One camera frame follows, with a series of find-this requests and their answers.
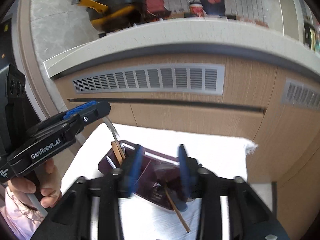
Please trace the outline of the pink sleeve forearm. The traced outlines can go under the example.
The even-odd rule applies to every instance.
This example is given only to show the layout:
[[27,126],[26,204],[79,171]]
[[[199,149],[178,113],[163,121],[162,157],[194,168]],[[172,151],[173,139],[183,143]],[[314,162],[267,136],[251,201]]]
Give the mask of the pink sleeve forearm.
[[43,215],[24,205],[7,186],[1,215],[18,239],[29,240],[43,222]]

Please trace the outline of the left hand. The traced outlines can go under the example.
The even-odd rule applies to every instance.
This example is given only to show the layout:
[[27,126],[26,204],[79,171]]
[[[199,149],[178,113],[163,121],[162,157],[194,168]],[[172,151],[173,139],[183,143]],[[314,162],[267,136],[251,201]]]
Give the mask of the left hand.
[[47,160],[43,165],[43,172],[40,174],[39,183],[35,184],[33,180],[24,177],[14,177],[8,181],[8,187],[11,192],[27,207],[37,209],[31,202],[27,194],[39,192],[42,197],[40,204],[44,208],[54,207],[61,198],[61,176],[54,164],[54,159]]

